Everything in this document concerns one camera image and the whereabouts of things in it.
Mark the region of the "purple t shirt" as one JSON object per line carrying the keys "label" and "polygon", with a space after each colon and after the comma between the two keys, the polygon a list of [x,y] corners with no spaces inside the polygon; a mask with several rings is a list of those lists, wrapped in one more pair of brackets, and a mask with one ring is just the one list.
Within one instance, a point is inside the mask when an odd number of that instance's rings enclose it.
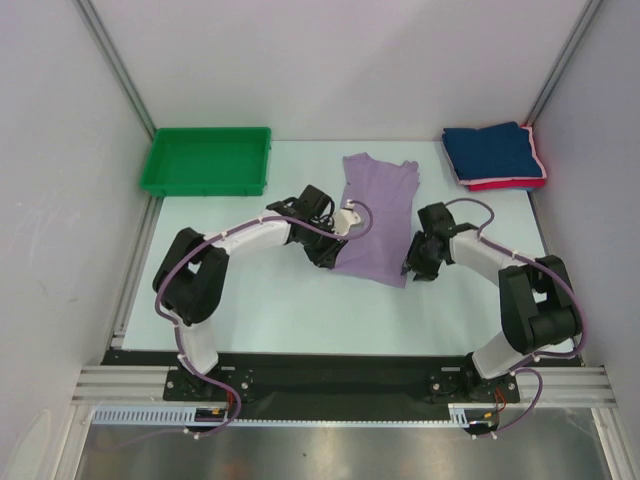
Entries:
{"label": "purple t shirt", "polygon": [[336,273],[403,289],[402,266],[411,241],[413,200],[420,185],[419,164],[373,159],[367,153],[343,158],[346,186],[342,200],[357,200],[355,211],[373,225],[363,237],[350,240],[336,258]]}

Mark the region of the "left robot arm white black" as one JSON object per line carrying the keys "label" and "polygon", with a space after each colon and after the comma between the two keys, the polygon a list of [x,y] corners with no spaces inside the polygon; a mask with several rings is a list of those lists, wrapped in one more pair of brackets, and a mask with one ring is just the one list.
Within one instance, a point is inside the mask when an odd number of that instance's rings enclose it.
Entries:
{"label": "left robot arm white black", "polygon": [[219,355],[206,325],[221,302],[232,258],[296,243],[315,266],[332,269],[361,220],[354,202],[337,208],[309,185],[300,196],[273,202],[256,218],[220,233],[180,230],[152,288],[156,312],[174,329],[179,363],[190,370],[187,389],[202,400],[220,390],[221,376],[214,370]]}

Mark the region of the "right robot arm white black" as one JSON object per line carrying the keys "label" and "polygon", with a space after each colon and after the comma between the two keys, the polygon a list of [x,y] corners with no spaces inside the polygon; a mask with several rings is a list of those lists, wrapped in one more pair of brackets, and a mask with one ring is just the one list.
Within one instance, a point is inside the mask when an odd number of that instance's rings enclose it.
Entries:
{"label": "right robot arm white black", "polygon": [[508,248],[490,239],[484,225],[457,222],[446,203],[423,207],[418,218],[421,228],[405,257],[404,274],[434,281],[443,265],[457,265],[499,291],[499,332],[467,354],[454,375],[432,379],[433,398],[488,402],[508,375],[541,356],[554,356],[552,346],[576,340],[566,355],[580,353],[586,341],[584,315],[559,257],[531,258]]}

